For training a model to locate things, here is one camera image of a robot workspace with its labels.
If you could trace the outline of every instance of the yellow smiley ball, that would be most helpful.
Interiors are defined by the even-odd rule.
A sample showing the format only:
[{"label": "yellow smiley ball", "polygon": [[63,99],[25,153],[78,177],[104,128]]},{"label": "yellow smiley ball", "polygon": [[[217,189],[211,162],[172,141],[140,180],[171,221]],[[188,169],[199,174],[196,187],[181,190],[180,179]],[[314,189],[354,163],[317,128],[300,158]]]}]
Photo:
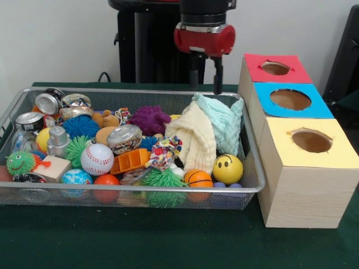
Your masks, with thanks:
[{"label": "yellow smiley ball", "polygon": [[47,141],[50,139],[50,128],[42,129],[36,136],[36,144],[42,152],[47,152]]},{"label": "yellow smiley ball", "polygon": [[213,176],[226,185],[237,183],[243,176],[243,164],[234,155],[219,156],[213,165]]}]

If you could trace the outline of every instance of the white wall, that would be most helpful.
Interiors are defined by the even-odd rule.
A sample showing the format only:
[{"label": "white wall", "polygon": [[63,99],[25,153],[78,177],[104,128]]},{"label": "white wall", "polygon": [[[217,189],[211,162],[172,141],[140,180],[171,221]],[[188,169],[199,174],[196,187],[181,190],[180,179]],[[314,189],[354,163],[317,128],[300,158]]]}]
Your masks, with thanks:
[{"label": "white wall", "polygon": [[[356,0],[238,0],[228,12],[237,31],[224,59],[224,83],[237,84],[244,52],[297,54],[324,90],[349,9]],[[0,114],[34,81],[119,80],[117,11],[106,0],[0,1]],[[206,83],[213,79],[208,61]]]}]

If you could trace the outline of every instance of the blue spiky ball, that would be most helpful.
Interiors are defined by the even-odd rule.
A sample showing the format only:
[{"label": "blue spiky ball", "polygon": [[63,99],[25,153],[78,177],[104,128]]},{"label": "blue spiky ball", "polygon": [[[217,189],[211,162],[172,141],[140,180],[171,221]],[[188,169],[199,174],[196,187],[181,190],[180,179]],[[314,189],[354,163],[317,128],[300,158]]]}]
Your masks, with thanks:
[{"label": "blue spiky ball", "polygon": [[96,133],[100,130],[99,125],[85,115],[68,119],[64,122],[63,128],[66,133],[70,135],[71,139],[74,139],[77,136],[88,136],[89,138],[94,138]]},{"label": "blue spiky ball", "polygon": [[142,137],[141,140],[141,149],[147,149],[147,151],[151,151],[152,147],[157,143],[158,138],[154,136],[146,136],[145,138]]}]

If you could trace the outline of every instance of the baseball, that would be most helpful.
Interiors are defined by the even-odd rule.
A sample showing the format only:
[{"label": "baseball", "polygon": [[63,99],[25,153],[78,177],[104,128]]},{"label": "baseball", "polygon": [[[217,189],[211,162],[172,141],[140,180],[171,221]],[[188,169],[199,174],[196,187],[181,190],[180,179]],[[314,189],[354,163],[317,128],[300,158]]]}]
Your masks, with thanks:
[{"label": "baseball", "polygon": [[104,144],[92,144],[81,154],[81,166],[90,175],[108,173],[114,162],[112,150]]}]

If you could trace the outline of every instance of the light blue towel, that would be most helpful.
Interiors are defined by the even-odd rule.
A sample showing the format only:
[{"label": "light blue towel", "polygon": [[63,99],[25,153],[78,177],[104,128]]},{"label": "light blue towel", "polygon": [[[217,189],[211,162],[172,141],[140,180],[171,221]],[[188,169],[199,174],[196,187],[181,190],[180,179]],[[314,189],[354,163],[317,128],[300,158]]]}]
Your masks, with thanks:
[{"label": "light blue towel", "polygon": [[217,150],[221,154],[237,156],[244,100],[241,98],[231,108],[221,101],[196,93],[193,97],[212,122]]}]

